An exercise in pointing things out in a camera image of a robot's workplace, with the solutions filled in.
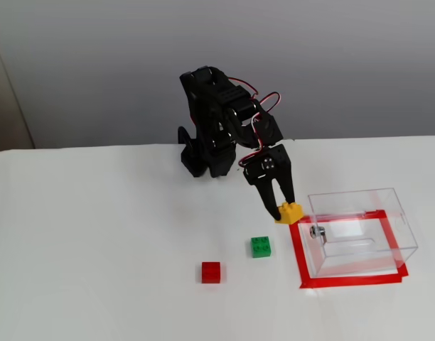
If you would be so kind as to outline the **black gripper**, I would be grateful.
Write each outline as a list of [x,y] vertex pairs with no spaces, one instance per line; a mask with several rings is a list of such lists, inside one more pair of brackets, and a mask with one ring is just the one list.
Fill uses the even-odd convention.
[[247,182],[253,185],[267,209],[275,219],[281,219],[281,213],[276,205],[272,181],[276,179],[289,204],[295,202],[293,180],[291,176],[291,161],[284,145],[270,147],[263,157],[251,160],[244,169]]

